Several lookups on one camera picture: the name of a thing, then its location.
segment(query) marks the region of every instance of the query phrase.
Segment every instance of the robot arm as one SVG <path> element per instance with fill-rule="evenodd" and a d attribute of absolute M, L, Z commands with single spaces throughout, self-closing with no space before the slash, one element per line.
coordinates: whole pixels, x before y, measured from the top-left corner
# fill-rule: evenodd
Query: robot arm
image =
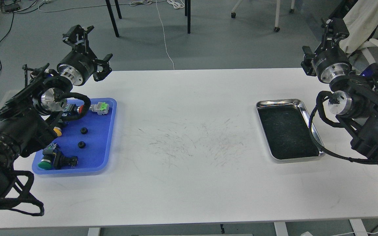
<path fill-rule="evenodd" d="M 303 46 L 305 54 L 301 66 L 306 75 L 317 76 L 331 89 L 317 99 L 322 120 L 332 127 L 345 128 L 352 136 L 352 149 L 369 160 L 378 160 L 378 64 L 371 64 L 356 75 L 346 54 L 339 48 L 339 41 L 348 35 L 342 19 L 328 20 L 316 51 L 313 53 L 309 47 Z M 337 123 L 325 116 L 323 101 L 326 98 Z M 361 125 L 354 121 L 357 118 L 367 120 Z"/>
<path fill-rule="evenodd" d="M 76 25 L 63 35 L 63 42 L 71 46 L 72 51 L 61 60 L 57 71 L 48 70 L 49 64 L 38 69 L 24 66 L 26 75 L 27 71 L 31 71 L 30 83 L 0 109 L 0 209 L 33 216 L 44 214 L 43 203 L 30 193 L 33 174 L 30 171 L 14 170 L 13 163 L 20 155 L 28 157 L 57 138 L 53 129 L 60 119 L 76 120 L 86 114 L 90 108 L 90 99 L 83 94 L 71 93 L 73 85 L 84 85 L 91 75 L 95 81 L 101 81 L 112 71 L 108 62 L 112 54 L 99 60 L 89 47 L 87 35 L 93 28 L 91 26 L 84 30 Z M 83 100 L 83 109 L 79 115 L 62 117 L 67 98 L 70 97 Z M 49 117 L 44 120 L 41 115 Z M 26 176 L 27 182 L 22 184 L 18 176 Z M 12 189 L 19 196 L 6 198 Z M 14 209 L 20 203 L 36 205 L 39 212 Z"/>

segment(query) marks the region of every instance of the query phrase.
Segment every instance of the blue tray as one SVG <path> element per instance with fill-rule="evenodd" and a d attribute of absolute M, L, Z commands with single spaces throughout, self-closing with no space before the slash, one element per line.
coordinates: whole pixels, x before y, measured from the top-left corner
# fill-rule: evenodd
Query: blue tray
<path fill-rule="evenodd" d="M 68 125 L 62 129 L 62 136 L 54 140 L 66 157 L 77 156 L 78 164 L 75 167 L 63 166 L 60 170 L 44 170 L 37 166 L 42 160 L 42 150 L 36 152 L 31 166 L 33 172 L 38 175 L 47 174 L 68 174 L 68 173 L 88 173 L 103 169 L 109 160 L 109 151 L 112 140 L 112 131 L 115 121 L 117 102 L 113 98 L 90 99 L 91 104 L 105 102 L 109 104 L 109 113 L 98 115 L 96 112 L 88 111 L 87 114 L 77 120 L 69 121 Z M 68 100 L 68 103 L 81 106 L 81 100 Z M 80 132 L 82 127 L 88 129 L 87 134 Z M 84 148 L 78 147 L 78 142 L 84 141 Z"/>

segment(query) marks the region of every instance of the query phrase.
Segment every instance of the metal tray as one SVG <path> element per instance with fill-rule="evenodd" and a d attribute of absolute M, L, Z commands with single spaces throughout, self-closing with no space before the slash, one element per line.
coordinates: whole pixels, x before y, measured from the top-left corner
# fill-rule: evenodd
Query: metal tray
<path fill-rule="evenodd" d="M 309 136 L 309 113 L 299 99 L 260 101 L 256 104 L 269 151 L 278 161 L 309 160 L 324 155 Z M 314 138 L 323 145 L 312 125 Z"/>

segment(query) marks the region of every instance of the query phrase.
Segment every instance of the power adapter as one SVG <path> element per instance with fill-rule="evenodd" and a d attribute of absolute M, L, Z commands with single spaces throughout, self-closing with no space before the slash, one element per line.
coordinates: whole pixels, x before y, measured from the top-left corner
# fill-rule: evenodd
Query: power adapter
<path fill-rule="evenodd" d="M 3 6 L 4 12 L 14 12 L 14 11 L 19 10 L 19 9 L 20 9 L 20 5 L 18 3 L 11 4 L 11 5 L 8 5 L 8 6 Z"/>

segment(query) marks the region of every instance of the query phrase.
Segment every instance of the white connector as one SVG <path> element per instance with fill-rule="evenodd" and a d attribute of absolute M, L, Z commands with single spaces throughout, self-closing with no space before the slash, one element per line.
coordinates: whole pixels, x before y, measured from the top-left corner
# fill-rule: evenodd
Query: white connector
<path fill-rule="evenodd" d="M 300 236 L 313 236 L 309 231 L 302 233 Z"/>

